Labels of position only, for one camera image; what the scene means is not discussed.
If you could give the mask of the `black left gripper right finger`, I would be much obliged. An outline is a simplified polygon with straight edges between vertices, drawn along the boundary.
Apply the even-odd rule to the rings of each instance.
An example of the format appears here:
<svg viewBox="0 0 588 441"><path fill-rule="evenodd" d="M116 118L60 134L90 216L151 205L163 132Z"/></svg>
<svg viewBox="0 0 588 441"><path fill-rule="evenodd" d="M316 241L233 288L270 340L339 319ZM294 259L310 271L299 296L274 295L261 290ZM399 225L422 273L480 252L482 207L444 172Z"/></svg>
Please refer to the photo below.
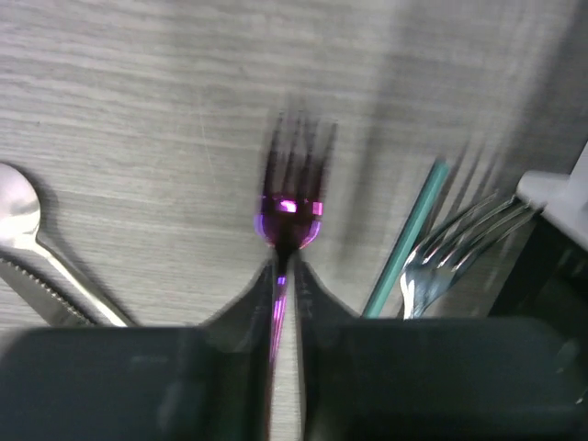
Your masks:
<svg viewBox="0 0 588 441"><path fill-rule="evenodd" d="M574 348L528 317L365 319L293 264L304 440L584 440Z"/></svg>

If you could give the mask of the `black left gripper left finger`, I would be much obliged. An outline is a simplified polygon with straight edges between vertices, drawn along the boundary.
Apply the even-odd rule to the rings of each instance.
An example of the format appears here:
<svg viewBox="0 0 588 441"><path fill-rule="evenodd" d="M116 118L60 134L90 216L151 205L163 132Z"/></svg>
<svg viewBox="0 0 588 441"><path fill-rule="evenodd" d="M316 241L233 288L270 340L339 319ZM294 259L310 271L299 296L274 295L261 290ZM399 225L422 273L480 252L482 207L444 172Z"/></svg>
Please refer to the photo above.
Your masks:
<svg viewBox="0 0 588 441"><path fill-rule="evenodd" d="M1 349L4 440L265 440L275 265L206 322L37 327Z"/></svg>

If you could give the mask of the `black knife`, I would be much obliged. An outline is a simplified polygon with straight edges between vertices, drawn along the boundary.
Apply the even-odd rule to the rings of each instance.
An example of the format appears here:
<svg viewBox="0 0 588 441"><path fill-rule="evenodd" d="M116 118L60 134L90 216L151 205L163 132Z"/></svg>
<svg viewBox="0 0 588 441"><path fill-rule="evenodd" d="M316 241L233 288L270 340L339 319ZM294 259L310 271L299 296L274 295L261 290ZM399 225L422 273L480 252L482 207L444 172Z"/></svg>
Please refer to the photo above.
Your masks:
<svg viewBox="0 0 588 441"><path fill-rule="evenodd" d="M4 257L1 258L1 278L50 326L97 325L97 322L46 282L25 267Z"/></svg>

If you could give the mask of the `teal chopstick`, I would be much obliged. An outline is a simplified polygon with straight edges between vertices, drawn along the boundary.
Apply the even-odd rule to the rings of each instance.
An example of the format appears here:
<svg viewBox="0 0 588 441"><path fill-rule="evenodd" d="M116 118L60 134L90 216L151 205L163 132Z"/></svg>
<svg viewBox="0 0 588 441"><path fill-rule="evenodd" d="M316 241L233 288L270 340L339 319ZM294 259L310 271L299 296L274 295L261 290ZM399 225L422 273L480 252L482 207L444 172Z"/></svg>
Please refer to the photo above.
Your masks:
<svg viewBox="0 0 588 441"><path fill-rule="evenodd" d="M368 296L367 303L361 313L363 317L379 317L405 261L413 249L416 238L435 205L448 173L449 165L447 161L445 159L436 159L414 201L411 212L390 251L376 284Z"/></svg>

